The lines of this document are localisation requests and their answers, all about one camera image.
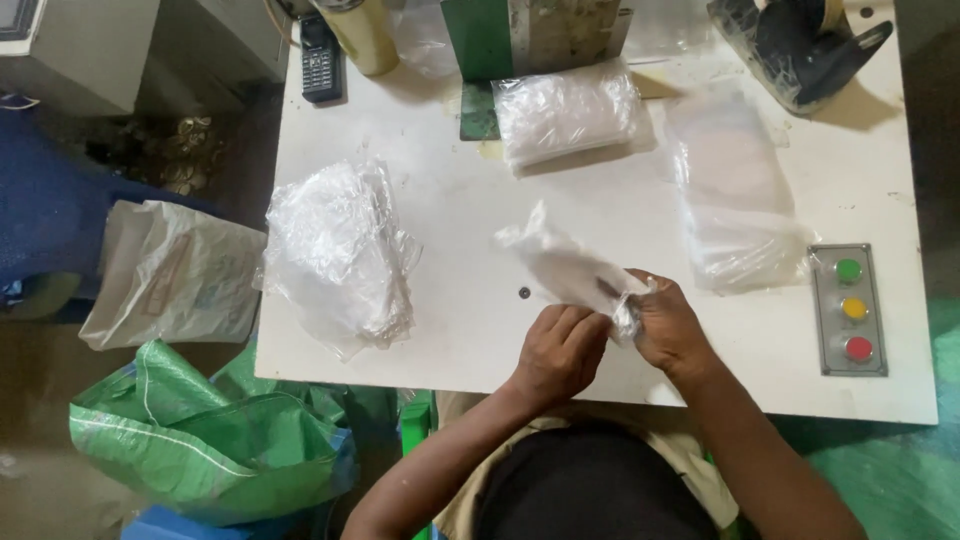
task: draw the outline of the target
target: plastic bottle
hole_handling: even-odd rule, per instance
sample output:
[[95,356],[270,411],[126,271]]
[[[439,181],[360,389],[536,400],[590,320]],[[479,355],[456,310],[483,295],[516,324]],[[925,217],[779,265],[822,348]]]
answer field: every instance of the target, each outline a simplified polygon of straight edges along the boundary
[[387,11],[381,0],[310,0],[336,34],[360,73],[372,77],[400,62],[387,33]]

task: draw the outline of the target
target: red button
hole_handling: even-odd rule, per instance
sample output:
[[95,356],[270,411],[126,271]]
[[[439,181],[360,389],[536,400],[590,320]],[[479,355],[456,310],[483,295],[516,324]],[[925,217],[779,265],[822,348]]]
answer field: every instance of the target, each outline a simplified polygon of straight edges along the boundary
[[854,362],[862,362],[870,359],[870,356],[874,353],[874,344],[864,337],[851,337],[847,340],[845,349],[847,350],[847,358]]

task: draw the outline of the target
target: white table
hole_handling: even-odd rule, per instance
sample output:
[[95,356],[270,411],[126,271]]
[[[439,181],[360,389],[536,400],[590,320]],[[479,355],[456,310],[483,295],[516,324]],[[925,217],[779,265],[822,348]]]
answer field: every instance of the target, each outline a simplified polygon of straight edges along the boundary
[[[893,17],[892,5],[875,8],[869,21],[850,13],[855,31]],[[676,280],[720,356],[764,411],[935,424],[896,35],[812,122],[784,111],[744,73],[722,38],[714,42],[714,50],[701,58],[675,59],[657,69],[680,87],[737,77],[774,127],[800,221],[823,243],[873,244],[888,378],[820,374],[809,285],[729,297],[693,288],[675,186],[668,182],[662,150],[623,155],[601,149],[563,160],[553,172],[517,180],[501,160],[490,158],[489,143],[459,140],[458,108],[444,102],[459,93],[459,84],[433,84],[402,67],[371,80],[348,62],[348,103],[314,108],[300,96],[296,50],[287,75],[276,184],[289,184],[338,160],[356,163],[380,156],[387,161],[402,227],[425,246],[410,280],[417,326],[410,340],[389,351],[365,350],[344,364],[300,327],[286,299],[267,295],[256,374],[493,391],[516,366],[523,336],[545,301],[536,288],[531,299],[519,298],[522,286],[533,285],[491,237],[524,222],[543,199],[556,223],[600,254]],[[661,104],[647,103],[659,121]],[[613,344],[596,382],[581,397],[683,404],[636,351]]]

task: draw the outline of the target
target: green button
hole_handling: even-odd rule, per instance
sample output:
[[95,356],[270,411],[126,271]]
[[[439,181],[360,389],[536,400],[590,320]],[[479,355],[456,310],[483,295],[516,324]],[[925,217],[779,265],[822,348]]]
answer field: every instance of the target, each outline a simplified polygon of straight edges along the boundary
[[863,269],[860,263],[852,258],[843,258],[837,262],[837,278],[844,283],[853,283],[860,279]]

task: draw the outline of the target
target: hand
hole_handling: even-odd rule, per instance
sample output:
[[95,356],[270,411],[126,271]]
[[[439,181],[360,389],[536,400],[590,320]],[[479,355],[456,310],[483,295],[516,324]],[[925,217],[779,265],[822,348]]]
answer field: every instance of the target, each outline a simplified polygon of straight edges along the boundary
[[587,307],[548,306],[527,332],[520,362],[504,386],[535,415],[576,396],[596,377],[610,325],[607,315]]
[[674,379],[699,372],[705,362],[716,359],[697,314],[679,285],[644,270],[627,272],[642,282],[653,279],[657,283],[657,292],[636,297],[635,301],[643,325],[636,338],[636,349],[651,365]]

